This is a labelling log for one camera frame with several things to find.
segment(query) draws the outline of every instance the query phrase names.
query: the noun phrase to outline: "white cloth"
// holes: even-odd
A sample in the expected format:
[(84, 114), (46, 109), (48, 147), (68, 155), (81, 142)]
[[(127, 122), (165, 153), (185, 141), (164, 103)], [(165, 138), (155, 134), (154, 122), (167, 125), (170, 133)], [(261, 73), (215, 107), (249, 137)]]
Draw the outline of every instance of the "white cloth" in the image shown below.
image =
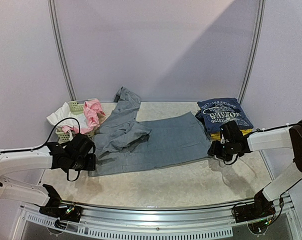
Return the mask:
[[(49, 115), (46, 119), (47, 119), (47, 121), (49, 121), (49, 123), (51, 125), (55, 126), (55, 124), (57, 124), (60, 120), (69, 118), (69, 117), (76, 118), (80, 122), (81, 129), (88, 128), (87, 119), (84, 116), (84, 114), (81, 113), (81, 114), (75, 115), (75, 114), (71, 113), (70, 106), (67, 104), (67, 102), (65, 102), (62, 107), (57, 109), (56, 112)], [(67, 119), (57, 125), (57, 127), (61, 128), (61, 129), (63, 128), (63, 126), (69, 126), (69, 127), (73, 128), (74, 126), (78, 127), (78, 124), (74, 119)], [(71, 133), (71, 131), (68, 131), (68, 132), (70, 134), (70, 140), (71, 140), (73, 138), (72, 133)]]

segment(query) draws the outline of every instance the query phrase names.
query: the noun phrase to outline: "pink cloth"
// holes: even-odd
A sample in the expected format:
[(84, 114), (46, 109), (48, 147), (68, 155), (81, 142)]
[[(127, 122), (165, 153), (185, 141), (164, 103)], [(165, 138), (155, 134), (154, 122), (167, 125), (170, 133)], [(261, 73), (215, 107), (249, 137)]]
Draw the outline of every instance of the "pink cloth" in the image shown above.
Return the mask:
[[(86, 101), (83, 107), (83, 113), (87, 120), (87, 127), (81, 127), (81, 133), (86, 134), (92, 131), (94, 128), (98, 128), (101, 123), (105, 120), (105, 113), (102, 110), (100, 101), (97, 99)], [(79, 132), (78, 127), (69, 127), (67, 125), (62, 127), (63, 132), (67, 133), (69, 130), (75, 133)]]

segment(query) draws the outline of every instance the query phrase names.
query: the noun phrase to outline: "stack of folded clothes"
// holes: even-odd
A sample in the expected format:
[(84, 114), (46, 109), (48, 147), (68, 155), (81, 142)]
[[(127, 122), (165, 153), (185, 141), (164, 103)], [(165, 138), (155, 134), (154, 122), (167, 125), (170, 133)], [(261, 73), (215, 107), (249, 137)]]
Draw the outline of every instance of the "stack of folded clothes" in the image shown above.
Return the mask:
[(246, 117), (236, 98), (213, 98), (197, 103), (201, 110), (195, 115), (212, 140), (220, 140), (220, 126), (235, 120), (243, 135), (252, 131), (253, 125)]

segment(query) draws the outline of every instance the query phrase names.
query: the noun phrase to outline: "black cable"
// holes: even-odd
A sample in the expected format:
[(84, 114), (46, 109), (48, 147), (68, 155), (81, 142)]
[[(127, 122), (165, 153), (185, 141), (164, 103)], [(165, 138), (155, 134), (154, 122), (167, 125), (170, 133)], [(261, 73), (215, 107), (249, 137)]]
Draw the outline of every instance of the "black cable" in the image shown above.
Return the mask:
[(223, 159), (223, 163), (227, 166), (233, 165), (235, 164), (235, 162), (237, 161), (237, 159), (239, 158), (239, 154), (236, 155), (235, 160), (231, 163), (226, 163), (225, 159)]
[(298, 122), (298, 123), (296, 123), (296, 124), (288, 124), (288, 125), (283, 125), (283, 126), (277, 126), (277, 127), (273, 127), (273, 128), (268, 128), (268, 129), (265, 129), (265, 130), (261, 130), (261, 129), (256, 129), (256, 131), (255, 132), (267, 132), (267, 131), (271, 131), (271, 130), (276, 130), (276, 129), (282, 129), (282, 128), (287, 128), (287, 127), (291, 127), (291, 126), (296, 126), (296, 125), (299, 125), (299, 126), (302, 126), (302, 123), (300, 123), (300, 122)]
[(279, 205), (281, 207), (279, 214), (276, 216), (276, 218), (268, 226), (270, 226), (271, 224), (273, 224), (280, 217), (280, 215), (282, 213), (283, 206), (284, 206), (284, 201), (283, 201), (282, 194), (280, 195)]
[[(80, 215), (79, 210), (75, 207), (75, 205), (73, 205), (73, 207), (74, 207), (74, 210), (76, 210), (76, 212), (77, 212), (76, 215), (79, 216), (79, 215)], [(55, 221), (55, 223), (54, 223), (54, 227), (56, 227), (56, 228), (58, 228), (58, 229), (61, 229), (61, 230), (65, 230), (66, 227), (67, 227), (67, 222), (63, 223), (63, 222), (58, 218), (58, 219), (56, 219), (56, 221)]]
[(80, 122), (74, 118), (74, 117), (67, 117), (65, 119), (62, 119), (60, 120), (57, 124), (55, 124), (55, 126), (52, 128), (50, 134), (49, 134), (49, 137), (47, 138), (47, 140), (45, 141), (45, 143), (43, 143), (42, 145), (38, 146), (38, 147), (35, 147), (35, 148), (31, 148), (31, 149), (16, 149), (16, 150), (6, 150), (6, 151), (0, 151), (0, 154), (6, 154), (6, 153), (17, 153), (17, 152), (27, 152), (27, 151), (35, 151), (35, 150), (38, 150), (38, 149), (41, 149), (42, 147), (44, 147), (50, 140), (52, 134), (53, 134), (53, 131), (54, 129), (58, 126), (58, 124), (60, 124), (61, 122), (67, 120), (67, 119), (74, 119), (78, 126), (79, 126), (79, 133), (81, 133), (81, 126), (80, 126)]
[(77, 177), (74, 180), (70, 180), (70, 178), (69, 178), (69, 171), (67, 171), (67, 173), (66, 173), (66, 179), (67, 179), (67, 181), (69, 181), (69, 182), (76, 181), (77, 179), (79, 179), (80, 173), (81, 173), (81, 171), (78, 171)]
[(238, 202), (237, 204), (235, 204), (235, 205), (232, 207), (232, 209), (231, 209), (231, 213), (232, 213), (233, 216), (235, 216), (235, 212), (234, 212), (235, 207), (238, 206), (238, 205), (240, 205), (240, 204), (245, 204), (245, 205), (247, 205), (245, 202), (244, 202), (244, 203), (243, 203), (243, 202)]

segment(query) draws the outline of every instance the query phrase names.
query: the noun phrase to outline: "metal frame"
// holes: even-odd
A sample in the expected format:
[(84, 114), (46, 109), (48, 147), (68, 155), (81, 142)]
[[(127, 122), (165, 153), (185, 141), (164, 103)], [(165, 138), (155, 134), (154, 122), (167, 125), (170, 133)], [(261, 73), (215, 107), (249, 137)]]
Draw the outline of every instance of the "metal frame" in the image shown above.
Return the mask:
[[(48, 0), (50, 16), (52, 21), (52, 28), (54, 38), (57, 46), (62, 71), (65, 78), (65, 83), (71, 100), (76, 100), (75, 90), (70, 78), (69, 70), (66, 63), (66, 58), (61, 41), (61, 35), (57, 20), (57, 11), (55, 0)], [(256, 15), (254, 33), (251, 42), (251, 50), (249, 61), (247, 64), (242, 87), (239, 92), (238, 101), (241, 104), (248, 86), (250, 74), (252, 72), (254, 58), (256, 56), (257, 45), (260, 37), (262, 19), (264, 12), (265, 0), (259, 0), (259, 8)], [(267, 164), (265, 155), (261, 151), (261, 156), (268, 168), (270, 176), (274, 179), (272, 172)], [(244, 203), (252, 203), (253, 200), (241, 201)], [(288, 194), (284, 196), (283, 213), (286, 214), (290, 226), (290, 230), (294, 239), (302, 239), (299, 221), (296, 216), (293, 204)], [(231, 234), (232, 227), (236, 225), (243, 225), (244, 223), (235, 223), (231, 215), (231, 209), (237, 202), (229, 202), (224, 204), (217, 204), (203, 207), (189, 207), (184, 209), (162, 209), (162, 208), (148, 208), (148, 209), (115, 209), (113, 206), (107, 208), (105, 206), (94, 206), (80, 204), (83, 208), (83, 217), (80, 223), (69, 223), (76, 226), (73, 234), (84, 235), (99, 239), (114, 239), (116, 234), (124, 236), (123, 239), (142, 239), (142, 236), (149, 237), (148, 239), (156, 240), (177, 240), (179, 236), (186, 236), (184, 239), (218, 239), (212, 238), (212, 232)], [(276, 211), (279, 211), (278, 201), (275, 201)], [(20, 239), (27, 221), (31, 221), (43, 226), (52, 227), (53, 219), (39, 214), (38, 207), (29, 204), (23, 204), (20, 208), (20, 216), (16, 229), (13, 234), (13, 239)]]
[(254, 34), (252, 38), (252, 43), (251, 43), (251, 51), (249, 55), (249, 61), (246, 67), (246, 72), (244, 76), (244, 80), (242, 83), (242, 87), (240, 89), (240, 93), (238, 96), (238, 102), (242, 104), (244, 95), (247, 89), (247, 85), (249, 82), (249, 78), (253, 69), (253, 63), (256, 55), (256, 50), (260, 38), (260, 33), (261, 33), (261, 28), (262, 28), (262, 21), (263, 21), (263, 13), (264, 13), (264, 7), (265, 7), (265, 0), (259, 0), (259, 9), (257, 12), (256, 20), (255, 20), (255, 27), (254, 27)]
[(75, 90), (74, 90), (72, 80), (70, 77), (70, 73), (69, 73), (69, 70), (67, 67), (64, 49), (63, 49), (63, 45), (62, 45), (60, 29), (59, 29), (59, 24), (58, 24), (58, 20), (57, 20), (55, 0), (48, 0), (48, 4), (49, 4), (49, 10), (50, 10), (55, 44), (56, 44), (56, 48), (57, 48), (57, 53), (59, 55), (61, 68), (62, 68), (62, 72), (63, 72), (64, 79), (65, 79), (65, 84), (66, 84), (66, 87), (69, 92), (71, 100), (75, 101), (76, 95), (75, 95)]
[[(283, 196), (286, 214), (294, 239), (302, 239), (298, 220), (288, 194)], [(233, 236), (235, 223), (231, 209), (237, 202), (198, 207), (192, 210), (127, 210), (80, 205), (84, 208), (79, 223), (70, 222), (66, 232), (98, 239), (219, 239)], [(274, 201), (279, 212), (278, 200)], [(27, 221), (53, 228), (55, 219), (41, 215), (35, 205), (24, 204), (12, 239), (21, 239)]]

